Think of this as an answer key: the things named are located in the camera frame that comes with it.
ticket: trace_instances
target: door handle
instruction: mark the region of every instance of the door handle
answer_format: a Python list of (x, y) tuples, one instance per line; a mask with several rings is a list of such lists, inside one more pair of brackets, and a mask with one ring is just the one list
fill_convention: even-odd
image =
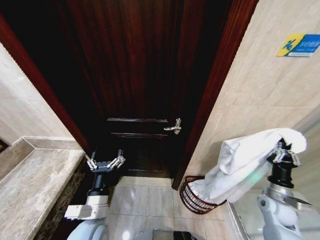
[(174, 134), (178, 135), (180, 133), (180, 130), (182, 129), (182, 127), (180, 127), (181, 124), (181, 119), (177, 118), (175, 120), (175, 126), (170, 126), (170, 127), (165, 127), (164, 130), (165, 131), (172, 131), (174, 130)]

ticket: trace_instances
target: door frame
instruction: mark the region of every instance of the door frame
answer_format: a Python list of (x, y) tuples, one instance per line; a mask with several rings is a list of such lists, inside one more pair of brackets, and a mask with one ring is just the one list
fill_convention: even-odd
[[(172, 188), (175, 190), (179, 188), (184, 177), (188, 164), (215, 105), (258, 1), (259, 0), (233, 0), (225, 25), (221, 26), (223, 27), (223, 32), (210, 70), (209, 78), (206, 82), (201, 102), (184, 148), (183, 157), (179, 163), (176, 176), (172, 183)], [(89, 154), (91, 152), (91, 147), (87, 139), (59, 101), (44, 76), (1, 14), (0, 41), (75, 140), (83, 150)]]

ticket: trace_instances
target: tiled floor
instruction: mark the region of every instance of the tiled floor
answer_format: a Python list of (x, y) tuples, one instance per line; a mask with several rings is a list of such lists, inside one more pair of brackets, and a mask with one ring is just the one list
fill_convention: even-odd
[(171, 188), (170, 179), (168, 184), (165, 178), (159, 179), (160, 186), (154, 179), (120, 181), (106, 220), (110, 240), (130, 240), (141, 231), (154, 228), (189, 231), (199, 240), (230, 239), (222, 207), (203, 216), (194, 214), (183, 205), (179, 192)]

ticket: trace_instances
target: sign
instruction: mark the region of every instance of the sign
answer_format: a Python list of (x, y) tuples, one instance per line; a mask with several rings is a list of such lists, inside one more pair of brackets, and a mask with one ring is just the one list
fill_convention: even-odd
[(320, 34), (290, 34), (277, 57), (310, 57), (320, 45)]

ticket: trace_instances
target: wicker basket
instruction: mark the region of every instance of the wicker basket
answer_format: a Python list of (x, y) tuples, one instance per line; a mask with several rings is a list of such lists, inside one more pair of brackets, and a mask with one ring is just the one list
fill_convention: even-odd
[(180, 190), (180, 198), (183, 204), (189, 209), (191, 212), (195, 214), (206, 214), (210, 212), (212, 209), (224, 204), (224, 201), (221, 204), (212, 204), (205, 202), (199, 199), (190, 189), (189, 184), (195, 180), (204, 179), (204, 176), (186, 176), (182, 188)]

